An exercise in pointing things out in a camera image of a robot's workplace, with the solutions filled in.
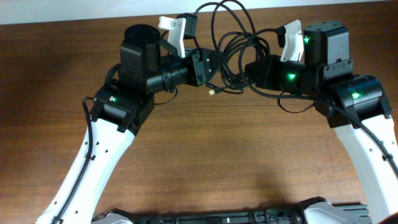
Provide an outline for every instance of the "wire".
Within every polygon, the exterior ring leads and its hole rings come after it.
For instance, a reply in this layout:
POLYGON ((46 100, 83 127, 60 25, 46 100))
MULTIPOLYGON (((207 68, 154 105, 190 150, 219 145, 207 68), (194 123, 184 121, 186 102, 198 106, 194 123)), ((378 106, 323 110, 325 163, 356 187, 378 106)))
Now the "wire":
POLYGON ((165 32, 163 32, 163 34, 162 34, 162 36, 160 37, 160 38, 164 38, 165 36, 166 36, 166 34, 168 34, 169 33, 169 31, 167 30, 167 31, 165 31, 165 32))
POLYGON ((175 90, 175 94, 174 94, 173 98, 171 98, 171 99, 169 99, 168 101, 163 102, 163 103, 155 103, 155 105, 156 105, 156 106, 158 106, 158 105, 164 105, 164 104, 170 103, 170 101, 174 100, 174 98, 175 98, 175 97, 177 96, 177 94, 178 94, 178 88, 177 88, 177 87, 174 87, 174 90, 175 90))
POLYGON ((116 65, 113 65, 106 74, 105 77, 105 84, 108 84, 111 82, 112 78, 114 77, 114 74, 120 69, 120 63, 117 63, 116 65))
POLYGON ((397 167, 396 163, 394 162, 392 156, 388 153, 387 149, 384 147, 383 143, 380 141, 380 139, 377 138, 377 136, 375 134, 373 134, 373 132, 371 130, 369 130, 358 118, 354 117, 352 114, 346 112, 345 110, 341 109, 340 107, 338 107, 332 103, 329 103, 325 100, 321 100, 319 98, 315 98, 312 96, 302 96, 302 95, 290 95, 290 96, 271 95, 271 94, 259 91, 258 89, 256 89, 249 83, 249 81, 247 80, 247 78, 243 72, 243 68, 242 68, 242 58, 243 58, 244 51, 249 46, 249 41, 251 39, 255 38, 257 35, 259 35, 261 33, 270 32, 270 31, 275 31, 275 30, 274 29, 263 29, 263 30, 260 30, 259 32, 254 33, 252 36, 250 36, 250 38, 248 38, 248 41, 244 44, 244 46, 242 47, 241 52, 239 54, 239 58, 238 58, 239 72, 242 76, 242 79, 245 81, 245 83, 248 85, 248 87, 251 90, 253 90, 255 93, 257 93, 261 96, 268 97, 268 98, 277 98, 277 99, 290 98, 290 99, 301 99, 301 100, 313 100, 313 101, 317 101, 320 103, 324 103, 327 106, 329 106, 330 108, 333 108, 335 111, 337 111, 340 114, 342 114, 343 116, 345 116, 349 121, 351 121, 357 127, 362 128, 369 135, 369 137, 379 146, 381 152, 384 155, 383 159, 385 161, 388 161, 388 163, 390 163, 392 170, 394 171, 395 175, 398 178, 398 167, 397 167))
POLYGON ((87 122, 87 130, 88 130, 88 152, 87 152, 83 167, 81 168, 81 171, 79 173, 79 176, 77 177, 75 184, 73 185, 73 187, 69 193, 69 196, 68 196, 67 200, 65 201, 65 203, 63 204, 60 212, 58 213, 58 215, 56 217, 54 217, 52 224, 56 224, 62 220, 61 219, 62 215, 65 213, 65 210, 68 208, 70 202, 72 201, 72 198, 73 198, 74 194, 76 193, 76 190, 81 182, 81 179, 83 178, 84 173, 87 170, 88 163, 91 160, 91 155, 93 152, 93 128, 91 127, 91 119, 90 119, 90 113, 88 112, 88 108, 87 108, 87 100, 94 100, 94 98, 86 97, 83 99, 83 110, 85 112, 86 122, 87 122))
POLYGON ((286 111, 286 112, 288 112, 288 113, 293 113, 293 114, 303 113, 304 111, 309 110, 309 109, 311 109, 311 108, 313 108, 313 107, 315 106, 315 103, 312 103, 310 106, 306 107, 304 110, 301 110, 301 111, 289 111, 288 109, 286 109, 286 108, 284 108, 284 107, 282 106, 282 104, 280 103, 280 98, 277 100, 277 102, 278 102, 278 106, 279 106, 282 110, 284 110, 284 111, 286 111))
POLYGON ((379 146, 379 149, 384 156, 382 159, 390 163, 392 171, 395 173, 396 177, 398 178, 398 167, 397 164, 394 162, 394 158, 392 157, 391 154, 388 153, 388 150, 384 146, 383 142, 381 142, 380 139, 368 127, 366 127, 366 125, 364 125, 358 118, 354 117, 352 114, 341 109, 339 106, 336 106, 333 103, 329 103, 327 101, 322 101, 322 103, 326 104, 327 106, 333 108, 335 111, 345 116, 357 127, 362 128, 362 130, 364 130, 364 132, 369 135, 369 137, 374 141, 374 143, 376 143, 376 145, 379 146))
MULTIPOLYGON (((231 69, 228 65, 229 61, 236 53, 238 53, 242 49, 245 42, 249 42, 249 46, 254 47, 255 52, 256 52, 256 60, 259 60, 260 58, 265 57, 266 55, 270 54, 270 49, 269 49, 268 42, 266 40, 264 40, 263 38, 256 37, 252 40, 248 40, 248 38, 252 34, 247 32, 247 30, 245 29, 245 27, 243 26, 242 22, 239 20, 237 15, 229 7, 224 5, 225 2, 234 2, 240 8, 242 8, 242 10, 244 11, 245 15, 247 16, 247 18, 249 20, 252 32, 253 33, 256 32, 256 29, 254 27, 254 23, 253 23, 253 20, 252 20, 250 14, 246 10, 246 8, 240 2, 238 2, 236 0, 224 0, 224 1, 221 1, 220 3, 209 2, 209 3, 201 5, 195 11, 195 15, 197 15, 199 13, 199 11, 201 9, 203 9, 204 7, 212 6, 212 5, 216 6, 213 11, 213 15, 211 17, 211 39, 213 41, 215 50, 220 51, 220 52, 225 52, 228 55, 227 61, 219 69, 219 72, 221 73, 221 80, 222 80, 224 86, 218 87, 212 83, 208 83, 206 86, 208 88, 212 88, 213 90, 215 90, 217 88, 217 90, 219 90, 219 91, 216 91, 217 93, 223 91, 225 93, 230 93, 230 94, 242 94, 243 88, 247 87, 247 84, 241 78, 239 73, 235 74, 231 71, 231 69), (217 44, 216 39, 215 39, 214 23, 215 23, 216 12, 219 7, 225 8, 234 17, 235 21, 240 26, 242 32, 236 32, 236 31, 228 32, 227 34, 222 36, 222 38, 220 39, 220 41, 217 44), (221 46, 222 46, 222 43, 224 42, 225 38, 232 36, 232 35, 234 35, 234 37, 226 44, 226 47, 224 49, 222 49, 221 46)), ((194 41, 195 41, 196 46, 200 47, 196 38, 194 38, 194 41)))

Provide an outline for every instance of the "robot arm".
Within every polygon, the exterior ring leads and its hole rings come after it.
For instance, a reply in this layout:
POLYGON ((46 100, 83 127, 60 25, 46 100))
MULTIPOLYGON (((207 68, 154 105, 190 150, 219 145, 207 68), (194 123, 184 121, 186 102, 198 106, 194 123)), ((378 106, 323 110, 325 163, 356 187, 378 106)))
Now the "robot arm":
MULTIPOLYGON (((398 157, 392 118, 384 115, 362 121, 385 145, 393 158, 398 157)), ((398 180, 375 142, 362 129, 351 124, 334 128, 343 143, 361 181, 369 214, 374 223, 383 221, 398 211, 398 180)))
MULTIPOLYGON (((115 165, 134 140, 132 132, 125 131, 121 133, 117 131, 118 126, 109 121, 98 119, 97 122, 91 122, 91 125, 94 142, 91 161, 76 193, 63 213, 62 220, 64 224, 91 222, 96 204, 115 165)), ((87 156, 88 141, 88 131, 86 131, 76 159, 58 193, 36 223, 51 223, 64 206, 83 167, 87 156)))
MULTIPOLYGON (((183 21, 184 16, 191 21, 189 24, 195 23, 192 27, 196 26, 196 17, 188 14, 179 16, 180 20, 163 18, 163 23, 159 24, 172 31, 172 39, 179 44, 166 42, 156 28, 148 25, 134 25, 125 31, 121 64, 111 69, 104 86, 95 95, 91 110, 93 152, 87 155, 87 131, 64 183, 37 223, 89 223, 117 161, 154 109, 154 93, 174 91, 181 84, 200 86, 207 83, 227 61, 225 53, 202 48, 185 49, 181 54, 181 38, 192 38, 194 33, 192 29, 178 30, 178 21, 183 21), (176 22, 176 27, 165 25, 165 21, 176 22), (161 57, 160 46, 170 53, 161 57), (117 80, 113 79, 116 71, 117 80), (74 196, 66 203, 87 156, 90 163, 74 196)), ((354 77, 348 31, 340 23, 312 24, 303 34, 300 30, 299 21, 278 29, 279 37, 285 35, 279 38, 279 44, 285 46, 283 58, 266 55, 246 65, 245 75, 258 88, 308 95, 314 99, 317 111, 326 116, 353 160, 372 220, 379 222, 398 211, 398 195, 394 192, 398 179, 391 166, 397 156, 397 146, 391 108, 384 90, 372 76, 354 77), (303 36, 305 64, 299 62, 303 36), (337 113, 336 108, 342 108, 384 141, 387 154, 380 151, 374 139, 351 119, 337 113)), ((303 208, 302 216, 308 223, 317 223, 320 217, 329 218, 330 223, 341 223, 332 212, 325 213, 314 206, 303 208)))
MULTIPOLYGON (((189 15, 182 16, 192 22, 189 15)), ((155 27, 134 25, 125 31, 121 64, 111 68, 105 84, 94 97, 92 139, 88 128, 60 190, 37 224, 90 223, 115 165, 154 109, 154 93, 174 91, 181 84, 200 86, 226 60, 223 52, 202 48, 186 50, 183 56, 160 37, 155 27), (170 54, 161 57, 160 46, 170 54), (119 78, 113 79, 116 72, 119 78), (87 157, 89 163, 84 168, 87 157)))

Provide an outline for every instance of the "green indicator light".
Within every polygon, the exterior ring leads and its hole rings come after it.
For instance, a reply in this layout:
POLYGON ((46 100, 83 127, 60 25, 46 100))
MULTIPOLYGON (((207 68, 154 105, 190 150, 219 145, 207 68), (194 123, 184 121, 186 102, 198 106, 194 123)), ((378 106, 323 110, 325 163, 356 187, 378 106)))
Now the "green indicator light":
POLYGON ((353 93, 352 96, 354 99, 358 99, 361 95, 359 93, 353 93))
POLYGON ((308 44, 310 42, 310 38, 305 36, 304 37, 304 44, 308 44))
POLYGON ((296 74, 287 74, 287 78, 292 81, 296 78, 296 74))
POLYGON ((112 101, 113 103, 115 103, 118 99, 116 97, 111 96, 109 98, 110 101, 112 101))

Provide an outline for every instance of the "wooden desk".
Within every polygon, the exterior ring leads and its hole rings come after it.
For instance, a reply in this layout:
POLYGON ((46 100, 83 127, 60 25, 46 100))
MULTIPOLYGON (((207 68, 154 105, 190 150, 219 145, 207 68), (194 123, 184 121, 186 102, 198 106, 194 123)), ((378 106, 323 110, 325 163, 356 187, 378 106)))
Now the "wooden desk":
MULTIPOLYGON (((303 27, 343 22, 355 72, 380 79, 397 121, 397 11, 396 2, 375 2, 250 13, 258 30, 294 19, 303 27)), ((237 15, 248 27, 244 14, 237 15)), ((208 48, 210 17, 200 14, 197 29, 208 48)), ((86 130, 81 99, 93 96, 119 62, 124 30, 158 22, 158 16, 142 16, 0 26, 0 223, 32 223, 47 208, 86 130)), ((218 14, 216 27, 217 38, 239 30, 226 12, 218 14)), ((276 36, 266 39, 280 54, 276 36)), ((247 54, 244 62, 252 60, 247 54)), ((169 97, 159 93, 156 101, 169 97)), ((299 110, 308 102, 283 104, 299 110)), ((266 208, 318 195, 366 203, 348 154, 322 115, 285 113, 276 100, 249 90, 209 96, 205 87, 181 86, 178 97, 145 122, 96 213, 115 207, 134 213, 266 208)))

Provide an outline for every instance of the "black cylindrical motor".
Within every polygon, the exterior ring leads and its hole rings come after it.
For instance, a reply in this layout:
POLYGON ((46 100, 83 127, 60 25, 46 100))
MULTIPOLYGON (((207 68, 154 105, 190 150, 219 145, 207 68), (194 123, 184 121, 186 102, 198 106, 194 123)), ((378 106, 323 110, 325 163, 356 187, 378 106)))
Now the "black cylindrical motor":
POLYGON ((182 63, 170 63, 160 67, 159 72, 146 80, 149 93, 173 91, 177 85, 187 82, 188 68, 182 63))

